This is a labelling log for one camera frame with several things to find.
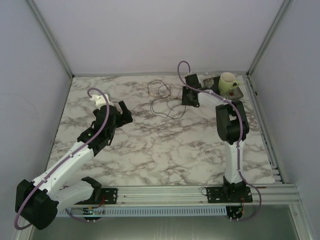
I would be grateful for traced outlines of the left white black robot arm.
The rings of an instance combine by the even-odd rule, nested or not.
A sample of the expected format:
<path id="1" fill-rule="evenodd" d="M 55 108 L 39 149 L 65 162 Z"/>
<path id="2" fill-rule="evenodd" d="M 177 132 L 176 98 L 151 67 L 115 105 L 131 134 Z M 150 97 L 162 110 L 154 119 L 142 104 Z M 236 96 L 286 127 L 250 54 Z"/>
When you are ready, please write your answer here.
<path id="1" fill-rule="evenodd" d="M 80 134 L 72 148 L 50 169 L 32 181 L 22 180 L 16 187 L 15 212 L 38 230 L 48 227 L 59 211 L 80 202 L 96 203 L 102 185 L 91 177 L 63 188 L 82 165 L 109 146 L 115 131 L 132 123 L 132 113 L 123 101 L 120 109 L 101 103 L 93 111 L 95 120 Z"/>

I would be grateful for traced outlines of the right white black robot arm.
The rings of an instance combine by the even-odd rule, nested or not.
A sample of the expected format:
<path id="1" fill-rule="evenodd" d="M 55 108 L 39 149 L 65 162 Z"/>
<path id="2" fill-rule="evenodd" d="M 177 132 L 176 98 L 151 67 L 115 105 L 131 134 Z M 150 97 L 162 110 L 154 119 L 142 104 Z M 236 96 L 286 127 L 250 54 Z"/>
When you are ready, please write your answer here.
<path id="1" fill-rule="evenodd" d="M 182 89 L 182 105 L 196 108 L 205 106 L 214 110 L 217 133 L 225 147 L 223 184 L 206 188 L 207 201 L 211 204 L 253 202 L 251 189 L 242 175 L 243 148 L 249 133 L 243 103 L 225 99 L 213 90 L 203 88 L 196 74 L 186 76 L 185 85 Z"/>

